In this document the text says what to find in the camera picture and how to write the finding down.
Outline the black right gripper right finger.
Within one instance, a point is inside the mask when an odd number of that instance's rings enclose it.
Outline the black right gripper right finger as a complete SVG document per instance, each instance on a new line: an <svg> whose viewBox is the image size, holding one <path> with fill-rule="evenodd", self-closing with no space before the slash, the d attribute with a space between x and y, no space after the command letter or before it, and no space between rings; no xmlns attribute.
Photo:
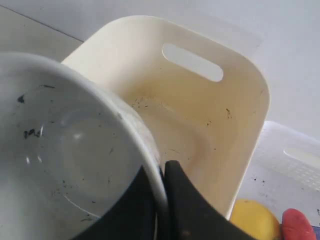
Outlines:
<svg viewBox="0 0 320 240"><path fill-rule="evenodd" d="M252 240L230 223L194 187L177 160L165 163L171 240Z"/></svg>

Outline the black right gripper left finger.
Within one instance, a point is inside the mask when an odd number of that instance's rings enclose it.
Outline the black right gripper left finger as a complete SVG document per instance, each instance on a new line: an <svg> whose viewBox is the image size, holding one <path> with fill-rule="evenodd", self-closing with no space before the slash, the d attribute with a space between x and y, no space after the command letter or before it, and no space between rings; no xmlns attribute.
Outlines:
<svg viewBox="0 0 320 240"><path fill-rule="evenodd" d="M98 221L75 240L153 240L156 206L143 167L116 202Z"/></svg>

